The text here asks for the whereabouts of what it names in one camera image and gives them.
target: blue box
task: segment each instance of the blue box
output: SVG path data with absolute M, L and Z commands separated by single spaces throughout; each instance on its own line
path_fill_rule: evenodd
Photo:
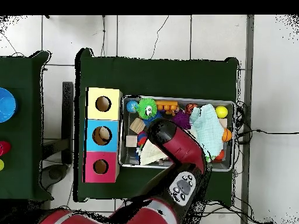
M 98 145 L 92 138 L 97 127 L 106 127 L 110 130 L 110 141 L 105 145 Z M 119 139 L 119 122 L 109 120 L 87 120 L 86 151 L 117 152 Z

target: blue bowl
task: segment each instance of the blue bowl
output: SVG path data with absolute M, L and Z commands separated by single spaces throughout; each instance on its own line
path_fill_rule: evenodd
M 8 121 L 16 111 L 16 99 L 10 91 L 0 87 L 0 123 Z

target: yellow box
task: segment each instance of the yellow box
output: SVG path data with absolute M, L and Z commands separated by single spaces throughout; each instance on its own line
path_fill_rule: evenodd
M 91 120 L 119 120 L 122 95 L 119 89 L 87 87 L 87 118 Z

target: shape sorter box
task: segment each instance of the shape sorter box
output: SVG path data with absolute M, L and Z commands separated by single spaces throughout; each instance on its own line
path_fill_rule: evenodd
M 115 183 L 119 173 L 117 161 L 120 100 L 118 89 L 86 88 L 86 113 L 83 182 Z
M 107 171 L 98 174 L 95 171 L 95 163 L 103 160 L 107 164 Z M 86 152 L 85 183 L 115 183 L 119 174 L 119 164 L 116 152 Z
M 86 95 L 88 100 L 87 118 L 92 120 L 119 120 L 120 116 L 120 100 L 122 92 L 119 89 L 104 89 L 99 87 L 87 87 Z M 109 106 L 105 111 L 100 111 L 97 105 L 98 100 L 106 98 Z

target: light blue cloth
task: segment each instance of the light blue cloth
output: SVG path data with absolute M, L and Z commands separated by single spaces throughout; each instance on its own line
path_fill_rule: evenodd
M 210 162 L 210 157 L 214 159 L 223 149 L 224 129 L 215 108 L 211 104 L 201 108 L 195 107 L 190 116 L 190 124 L 196 131 L 198 142 L 203 148 L 207 161 Z

